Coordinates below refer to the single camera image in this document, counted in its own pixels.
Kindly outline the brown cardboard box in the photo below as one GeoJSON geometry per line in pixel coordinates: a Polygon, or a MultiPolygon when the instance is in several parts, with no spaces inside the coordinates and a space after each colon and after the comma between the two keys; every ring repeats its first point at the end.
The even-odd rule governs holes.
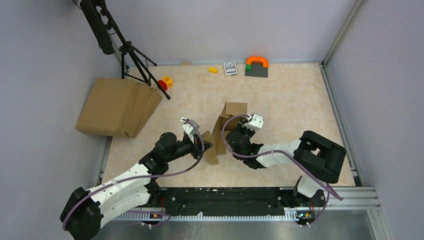
{"type": "Polygon", "coordinates": [[[227,153],[227,149],[224,145],[222,138],[222,133],[224,138],[230,131],[236,129],[238,122],[242,119],[241,117],[231,120],[226,126],[225,123],[236,115],[245,115],[247,114],[248,104],[246,102],[226,102],[224,107],[217,117],[212,132],[206,131],[201,136],[203,140],[212,146],[206,150],[203,155],[206,162],[209,165],[217,165],[219,163],[218,156],[223,156],[227,153]]]}

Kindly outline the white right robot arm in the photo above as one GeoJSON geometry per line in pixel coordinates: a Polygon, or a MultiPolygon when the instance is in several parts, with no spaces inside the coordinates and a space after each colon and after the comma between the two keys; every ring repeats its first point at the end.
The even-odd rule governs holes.
{"type": "Polygon", "coordinates": [[[221,138],[233,157],[251,169],[294,164],[302,170],[305,175],[300,177],[293,192],[297,205],[307,206],[319,189],[325,189],[338,200],[343,200],[330,186],[340,178],[347,154],[343,146],[311,130],[286,143],[252,143],[251,138],[257,130],[257,126],[242,121],[234,130],[221,133],[221,138]]]}

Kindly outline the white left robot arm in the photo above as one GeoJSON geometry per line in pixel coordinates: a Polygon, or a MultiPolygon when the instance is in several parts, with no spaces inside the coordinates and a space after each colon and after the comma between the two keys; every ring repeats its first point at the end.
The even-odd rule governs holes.
{"type": "Polygon", "coordinates": [[[161,198],[156,179],[168,176],[169,162],[191,155],[198,163],[212,146],[197,133],[185,133],[182,140],[163,133],[154,148],[124,173],[92,188],[75,189],[59,217],[63,230],[75,240],[91,240],[115,217],[145,204],[156,206],[161,198]]]}

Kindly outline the red round toy disc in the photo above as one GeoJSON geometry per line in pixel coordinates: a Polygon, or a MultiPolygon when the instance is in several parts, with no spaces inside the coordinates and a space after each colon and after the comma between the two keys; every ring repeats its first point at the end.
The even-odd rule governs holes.
{"type": "Polygon", "coordinates": [[[163,80],[159,80],[158,83],[164,91],[168,90],[168,85],[163,80]]]}

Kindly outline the yellow round toy disc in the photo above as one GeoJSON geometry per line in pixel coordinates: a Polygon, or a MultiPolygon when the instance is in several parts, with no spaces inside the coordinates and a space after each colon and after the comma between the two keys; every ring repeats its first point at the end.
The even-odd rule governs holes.
{"type": "Polygon", "coordinates": [[[173,79],[168,75],[163,76],[162,81],[166,84],[168,88],[171,88],[173,86],[173,79]]]}

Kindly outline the stack of folded cardboard boxes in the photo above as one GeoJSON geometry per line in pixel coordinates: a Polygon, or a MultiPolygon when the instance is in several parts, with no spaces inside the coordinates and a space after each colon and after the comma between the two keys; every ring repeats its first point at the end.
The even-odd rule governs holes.
{"type": "Polygon", "coordinates": [[[98,78],[75,128],[85,135],[136,138],[162,96],[133,79],[98,78]]]}

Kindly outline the blue playing card deck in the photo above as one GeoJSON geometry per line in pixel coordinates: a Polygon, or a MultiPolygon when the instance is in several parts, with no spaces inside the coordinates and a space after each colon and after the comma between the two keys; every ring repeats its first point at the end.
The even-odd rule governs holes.
{"type": "Polygon", "coordinates": [[[235,61],[224,62],[223,67],[226,76],[235,76],[238,74],[237,65],[235,61]]]}

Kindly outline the grey building baseplate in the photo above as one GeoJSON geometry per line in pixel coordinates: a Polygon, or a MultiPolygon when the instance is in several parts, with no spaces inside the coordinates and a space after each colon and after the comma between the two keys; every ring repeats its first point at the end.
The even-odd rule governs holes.
{"type": "Polygon", "coordinates": [[[267,78],[268,68],[263,68],[260,63],[253,63],[251,71],[246,71],[245,67],[244,75],[247,77],[267,78]]]}

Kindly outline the yellow toy block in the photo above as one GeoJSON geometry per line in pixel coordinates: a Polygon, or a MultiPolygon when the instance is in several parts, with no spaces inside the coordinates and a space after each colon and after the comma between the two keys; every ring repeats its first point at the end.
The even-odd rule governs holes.
{"type": "Polygon", "coordinates": [[[209,68],[208,68],[208,71],[209,71],[209,72],[211,72],[211,73],[216,74],[216,73],[218,72],[218,69],[217,69],[217,68],[215,68],[215,67],[209,67],[209,68]]]}

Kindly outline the orange arch toy piece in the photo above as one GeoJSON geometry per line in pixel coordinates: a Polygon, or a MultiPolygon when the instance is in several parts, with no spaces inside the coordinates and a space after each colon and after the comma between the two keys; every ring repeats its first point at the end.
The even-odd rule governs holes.
{"type": "Polygon", "coordinates": [[[262,56],[250,56],[245,61],[246,65],[252,65],[253,63],[259,63],[262,65],[263,68],[269,67],[269,61],[262,56]]]}

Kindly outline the aluminium frame rail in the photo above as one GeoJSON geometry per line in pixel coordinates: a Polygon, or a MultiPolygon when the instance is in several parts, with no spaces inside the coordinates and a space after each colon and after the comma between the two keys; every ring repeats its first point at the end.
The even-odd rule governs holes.
{"type": "Polygon", "coordinates": [[[371,187],[331,187],[340,176],[346,150],[311,131],[286,144],[251,142],[232,131],[223,143],[235,158],[256,170],[284,161],[295,163],[306,176],[293,187],[160,187],[171,161],[186,155],[199,160],[211,146],[199,136],[177,140],[164,133],[155,147],[116,178],[90,189],[76,189],[61,221],[76,240],[90,240],[108,222],[127,217],[151,226],[169,220],[293,220],[295,226],[315,224],[324,210],[374,210],[381,204],[371,187]]]}

